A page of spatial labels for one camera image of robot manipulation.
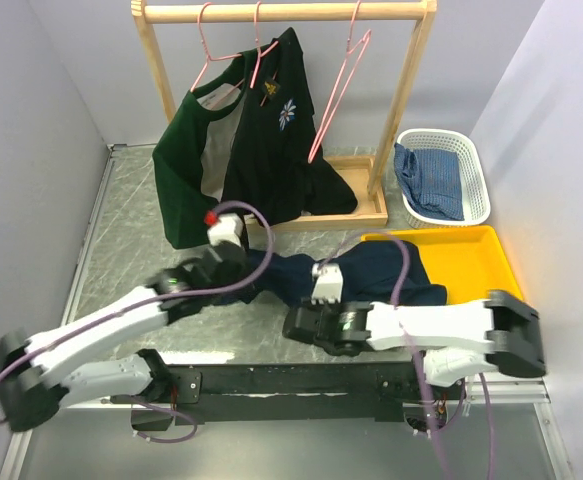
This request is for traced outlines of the navy blue t-shirt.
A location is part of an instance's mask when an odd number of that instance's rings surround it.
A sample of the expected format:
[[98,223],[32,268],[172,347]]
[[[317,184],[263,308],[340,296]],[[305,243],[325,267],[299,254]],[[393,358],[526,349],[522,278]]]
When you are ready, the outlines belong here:
[[[407,242],[410,268],[399,294],[405,306],[442,306],[447,303],[447,289],[429,280],[418,248]],[[390,241],[362,242],[333,262],[340,267],[344,285],[342,300],[387,303],[402,269],[399,247]],[[288,257],[275,254],[268,269],[254,284],[219,300],[221,305],[251,303],[260,293],[270,292],[289,307],[297,307],[311,296],[311,269],[316,260],[306,254]]]

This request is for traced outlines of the pink wire hanger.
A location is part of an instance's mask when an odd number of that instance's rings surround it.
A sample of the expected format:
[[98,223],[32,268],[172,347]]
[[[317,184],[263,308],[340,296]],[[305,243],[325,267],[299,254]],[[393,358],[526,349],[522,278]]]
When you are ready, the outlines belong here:
[[333,118],[335,117],[335,114],[349,87],[352,77],[356,73],[359,63],[362,57],[365,55],[369,42],[371,40],[372,30],[368,29],[357,42],[353,42],[354,26],[358,18],[358,13],[360,11],[361,5],[362,5],[361,1],[356,2],[351,16],[348,38],[346,42],[345,56],[341,64],[340,70],[338,72],[338,75],[335,79],[335,83],[333,85],[327,105],[323,112],[319,128],[316,131],[314,141],[309,150],[308,154],[309,164],[311,164],[317,157],[318,150],[322,146],[324,137],[326,136],[326,133],[330,128]]

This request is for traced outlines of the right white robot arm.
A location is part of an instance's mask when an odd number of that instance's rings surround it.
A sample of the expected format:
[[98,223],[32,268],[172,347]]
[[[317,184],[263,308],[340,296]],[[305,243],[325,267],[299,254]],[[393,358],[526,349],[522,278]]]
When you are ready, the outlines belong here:
[[522,379],[547,373],[537,310],[503,290],[446,306],[307,302],[289,311],[282,333],[332,356],[402,347],[424,352],[408,376],[410,390],[423,399],[480,373]]

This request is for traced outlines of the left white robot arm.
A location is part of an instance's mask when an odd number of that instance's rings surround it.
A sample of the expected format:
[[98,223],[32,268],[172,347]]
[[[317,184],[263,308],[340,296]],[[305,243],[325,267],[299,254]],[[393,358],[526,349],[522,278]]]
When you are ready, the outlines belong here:
[[96,356],[194,316],[253,280],[246,249],[234,241],[214,241],[200,256],[160,271],[79,320],[31,337],[21,331],[2,336],[0,424],[26,432],[63,408],[107,395],[163,399],[172,375],[155,351],[112,362]]

